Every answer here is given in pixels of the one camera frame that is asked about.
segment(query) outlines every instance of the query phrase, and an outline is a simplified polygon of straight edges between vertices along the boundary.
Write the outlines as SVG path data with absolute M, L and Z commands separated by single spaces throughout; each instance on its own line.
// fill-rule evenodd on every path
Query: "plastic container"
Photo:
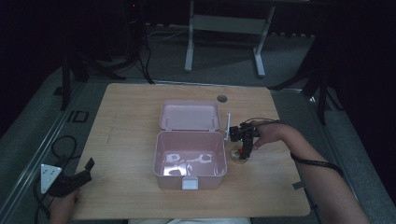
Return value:
M 210 101 L 165 101 L 154 160 L 161 189 L 215 189 L 227 172 L 219 110 Z

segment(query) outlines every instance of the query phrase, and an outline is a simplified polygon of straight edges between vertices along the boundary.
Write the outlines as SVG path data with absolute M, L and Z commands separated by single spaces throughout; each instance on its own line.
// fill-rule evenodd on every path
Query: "metal stand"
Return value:
M 231 32 L 241 34 L 260 35 L 259 45 L 253 49 L 259 77 L 265 77 L 264 65 L 262 63 L 262 47 L 265 37 L 275 12 L 275 7 L 271 7 L 265 20 L 230 18 L 194 14 L 194 1 L 190 0 L 190 26 L 189 26 L 189 45 L 187 46 L 186 63 L 184 70 L 192 70 L 192 58 L 194 53 L 193 32 L 194 30 L 207 30 L 219 32 Z

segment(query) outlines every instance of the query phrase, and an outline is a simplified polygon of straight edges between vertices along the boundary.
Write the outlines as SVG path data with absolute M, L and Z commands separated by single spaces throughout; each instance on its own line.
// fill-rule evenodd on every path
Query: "hand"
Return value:
M 253 124 L 253 126 L 256 126 L 256 130 L 260 134 L 260 138 L 253 145 L 253 150 L 257 150 L 259 147 L 267 143 L 284 140 L 285 134 L 293 130 L 289 125 L 282 123 L 263 124 L 265 121 L 257 120 L 253 120 L 250 123 Z
M 77 189 L 63 198 L 53 198 L 49 207 L 49 222 L 56 224 L 68 223 L 73 216 L 75 203 L 80 197 L 79 189 Z

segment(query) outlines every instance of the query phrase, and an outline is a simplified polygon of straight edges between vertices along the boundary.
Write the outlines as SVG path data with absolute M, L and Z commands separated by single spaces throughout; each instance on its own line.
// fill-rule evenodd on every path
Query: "open lid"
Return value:
M 218 105 L 212 101 L 165 101 L 160 127 L 168 131 L 217 131 L 220 127 Z

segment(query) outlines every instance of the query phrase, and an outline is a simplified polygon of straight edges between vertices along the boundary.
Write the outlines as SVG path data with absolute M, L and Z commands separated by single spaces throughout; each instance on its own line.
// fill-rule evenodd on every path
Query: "black cable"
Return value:
M 151 56 L 151 50 L 148 48 L 148 60 L 146 62 L 146 66 L 143 65 L 143 61 L 142 58 L 140 57 L 140 54 L 137 54 L 137 60 L 140 63 L 140 66 L 142 67 L 142 69 L 140 70 L 143 73 L 143 77 L 146 79 L 146 81 L 149 84 L 155 84 L 154 81 L 151 79 L 151 77 L 149 76 L 149 58 Z
M 64 169 L 71 160 L 80 158 L 80 155 L 78 155 L 78 156 L 74 155 L 76 153 L 78 144 L 77 144 L 76 138 L 73 137 L 72 135 L 64 135 L 64 136 L 61 136 L 61 137 L 57 138 L 55 141 L 53 141 L 52 144 L 51 144 L 51 152 L 52 152 L 52 154 L 56 158 L 60 158 L 61 157 L 60 155 L 58 155 L 58 153 L 56 153 L 55 144 L 58 141 L 60 141 L 62 139 L 65 139 L 65 138 L 72 139 L 74 145 L 73 145 L 73 148 L 72 148 L 72 152 L 70 153 L 69 157 L 67 157 L 67 161 L 64 164 L 64 166 L 62 167 L 62 169 Z M 52 201 L 49 203 L 49 205 L 46 206 L 46 205 L 44 205 L 44 200 L 45 200 L 45 198 L 47 196 L 47 193 L 44 193 L 41 198 L 38 196 L 37 186 L 38 186 L 38 182 L 40 182 L 40 180 L 41 180 L 41 175 L 38 175 L 37 179 L 35 180 L 34 186 L 33 186 L 33 195 L 34 195 L 35 200 L 37 202 L 37 208 L 35 210 L 35 224 L 38 224 L 38 215 L 39 215 L 40 210 L 42 210 L 46 214 L 47 219 L 50 219 L 50 210 L 49 210 L 49 208 L 50 208 L 50 205 L 53 202 L 53 198 L 52 198 Z
M 330 169 L 333 169 L 334 171 L 336 171 L 340 176 L 343 176 L 343 175 L 344 175 L 344 174 L 343 174 L 343 171 L 341 170 L 340 167 L 338 167 L 337 165 L 332 164 L 332 163 L 330 163 L 330 162 L 326 162 L 326 161 L 303 160 L 303 159 L 300 159 L 300 158 L 296 157 L 296 156 L 295 156 L 294 154 L 292 154 L 292 153 L 290 153 L 290 155 L 291 155 L 291 158 L 292 158 L 294 161 L 297 161 L 297 162 L 299 162 L 299 163 L 301 163 L 301 164 L 314 165 L 314 166 L 321 166 L 321 167 L 330 168 Z
M 74 154 L 76 153 L 76 150 L 77 150 L 77 140 L 76 140 L 75 137 L 73 137 L 72 135 L 64 135 L 64 136 L 62 136 L 62 137 L 57 138 L 57 139 L 56 139 L 55 141 L 53 141 L 53 143 L 51 144 L 50 150 L 51 150 L 52 154 L 53 154 L 56 158 L 60 158 L 61 156 L 58 155 L 58 153 L 56 153 L 56 151 L 55 151 L 55 144 L 56 144 L 59 140 L 62 140 L 62 139 L 65 139 L 65 138 L 70 138 L 70 139 L 73 141 L 73 143 L 74 143 L 72 152 L 70 153 L 70 156 L 67 158 L 67 163 L 69 163 L 71 160 L 77 159 L 77 158 L 80 158 L 80 157 L 81 157 L 81 155 L 78 155 L 78 156 L 75 156 L 75 155 L 74 155 Z
M 280 119 L 265 119 L 265 118 L 247 119 L 244 123 L 246 123 L 246 122 L 248 122 L 248 121 L 251 121 L 251 120 L 254 120 L 254 119 L 261 119 L 262 122 L 260 122 L 260 123 L 258 123 L 258 124 L 255 124 L 255 125 L 252 125 L 252 126 L 246 128 L 246 129 L 243 129 L 243 130 L 240 131 L 240 133 L 243 133 L 243 132 L 246 132 L 246 131 L 248 131 L 248 130 L 251 130 L 251 129 L 260 127 L 260 126 L 262 126 L 262 125 L 273 124 L 273 123 L 279 123 L 279 124 L 289 125 L 287 122 L 282 121 L 282 120 L 280 120 Z

